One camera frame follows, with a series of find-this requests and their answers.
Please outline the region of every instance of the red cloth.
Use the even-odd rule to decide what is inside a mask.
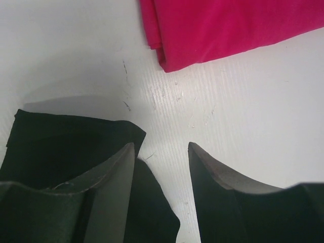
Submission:
[[[165,72],[324,27],[324,0],[140,0]]]

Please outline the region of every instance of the red cloth fold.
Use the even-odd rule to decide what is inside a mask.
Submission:
[[[324,0],[140,0],[165,72],[324,27]]]

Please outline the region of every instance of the white table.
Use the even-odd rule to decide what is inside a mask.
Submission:
[[[169,74],[136,0],[1,0],[0,36],[1,161],[18,108],[130,120],[179,243],[199,242],[189,141],[274,186],[324,181],[324,29]]]

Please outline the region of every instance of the white tabletop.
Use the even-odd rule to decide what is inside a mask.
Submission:
[[[136,0],[1,0],[0,36],[1,161],[18,108],[130,120],[179,243],[200,241],[189,141],[274,186],[324,181],[324,28],[169,74]]]

